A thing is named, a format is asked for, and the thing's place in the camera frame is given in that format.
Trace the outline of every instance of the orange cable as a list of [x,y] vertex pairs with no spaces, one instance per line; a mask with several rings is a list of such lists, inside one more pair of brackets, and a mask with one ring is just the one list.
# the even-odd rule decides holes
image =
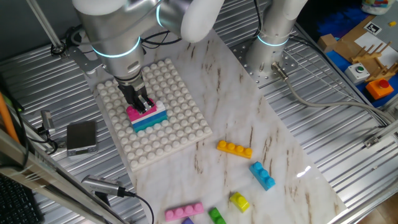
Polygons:
[[6,102],[4,101],[4,98],[2,97],[2,94],[0,93],[0,114],[2,116],[2,119],[4,121],[4,124],[6,125],[6,129],[8,134],[18,143],[19,139],[17,136],[17,133],[15,132],[14,125],[12,123],[12,119],[10,116],[10,113],[8,112],[8,108],[6,105]]

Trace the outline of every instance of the white lego baseplate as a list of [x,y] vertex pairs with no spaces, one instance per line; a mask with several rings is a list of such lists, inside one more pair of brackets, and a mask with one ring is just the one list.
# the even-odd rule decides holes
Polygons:
[[159,161],[212,134],[192,100],[171,59],[142,69],[148,97],[163,102],[167,120],[135,133],[126,108],[129,106],[116,80],[98,84],[97,90],[111,118],[132,171]]

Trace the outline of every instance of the metal table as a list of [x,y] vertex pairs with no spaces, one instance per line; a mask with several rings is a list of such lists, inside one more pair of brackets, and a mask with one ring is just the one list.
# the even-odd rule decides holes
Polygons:
[[[215,30],[231,47],[250,38],[257,27],[255,17],[249,1],[226,1]],[[231,47],[232,51],[234,49],[240,52],[242,45]],[[335,90],[343,91],[343,86],[352,96],[364,100],[352,83],[326,65],[314,50],[302,44],[288,43],[286,51],[316,74],[314,76],[298,63],[289,61],[292,84],[305,99],[316,102],[348,100]],[[65,151],[59,150],[53,155],[67,171],[78,180],[88,174],[118,179],[134,190],[84,74],[74,61],[52,57],[50,46],[46,46],[0,62],[0,71],[14,96],[25,106],[24,116],[31,124],[41,125],[40,110],[51,111],[57,127],[53,138],[57,141],[65,140],[66,126],[71,122],[97,122],[99,151],[96,154],[68,158]],[[398,191],[392,189],[363,208],[367,199],[385,189],[398,175],[398,146],[394,139],[371,149],[363,144],[379,130],[379,123],[367,111],[349,106],[306,107],[298,104],[286,85],[276,77],[259,80],[259,85],[272,108],[347,205],[346,212],[356,212],[351,221],[355,222]],[[35,197],[45,215],[45,223],[90,223],[41,195]],[[147,222],[137,199],[112,197],[109,201],[123,218]]]

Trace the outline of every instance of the blue lego brick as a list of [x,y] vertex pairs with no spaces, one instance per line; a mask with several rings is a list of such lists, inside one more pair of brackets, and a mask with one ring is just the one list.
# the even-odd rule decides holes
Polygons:
[[260,182],[265,190],[269,190],[275,185],[275,180],[269,176],[268,171],[262,168],[260,162],[256,162],[250,166],[249,170],[255,176],[255,178]]
[[187,218],[181,224],[194,224],[194,223],[193,223],[193,221],[190,218]]
[[167,119],[167,113],[166,113],[166,111],[163,111],[163,112],[153,115],[143,121],[133,124],[132,128],[134,128],[135,132],[139,132],[139,131],[144,130],[148,127],[151,127],[157,123],[160,123],[166,119]]

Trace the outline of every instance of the marble surface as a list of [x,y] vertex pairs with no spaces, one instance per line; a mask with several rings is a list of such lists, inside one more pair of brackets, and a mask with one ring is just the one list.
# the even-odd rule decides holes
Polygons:
[[[195,202],[203,202],[206,211],[217,207],[228,224],[328,223],[346,209],[214,31],[196,44],[181,41],[148,50],[145,61],[165,58],[172,59],[213,135],[129,172],[137,194],[151,204],[155,223],[165,223],[165,210]],[[221,139],[251,147],[252,158],[218,151]],[[275,179],[267,192],[249,170],[256,161]],[[244,213],[229,201],[235,192],[251,205]],[[191,219],[212,223],[207,213]]]

